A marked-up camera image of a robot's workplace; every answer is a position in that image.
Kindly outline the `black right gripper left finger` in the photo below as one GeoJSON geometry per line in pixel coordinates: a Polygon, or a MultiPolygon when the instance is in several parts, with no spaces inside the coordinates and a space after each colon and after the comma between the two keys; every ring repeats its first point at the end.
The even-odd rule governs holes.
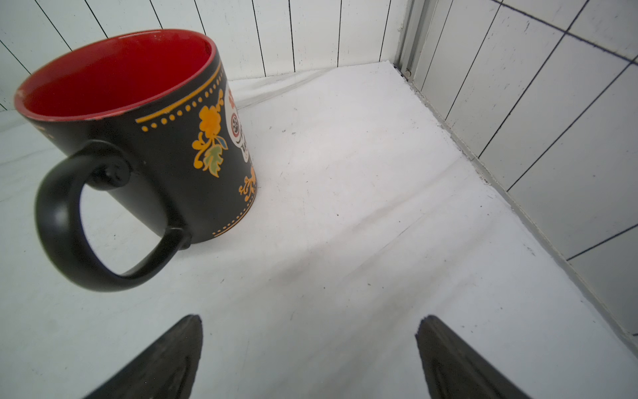
{"type": "Polygon", "coordinates": [[[203,347],[201,317],[187,315],[89,398],[189,398],[203,347]]]}

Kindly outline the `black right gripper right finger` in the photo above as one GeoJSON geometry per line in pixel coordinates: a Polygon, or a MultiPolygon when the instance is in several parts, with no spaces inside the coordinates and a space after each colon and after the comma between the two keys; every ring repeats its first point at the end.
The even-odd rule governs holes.
{"type": "Polygon", "coordinates": [[[527,398],[435,315],[420,321],[415,339],[432,398],[527,398]]]}

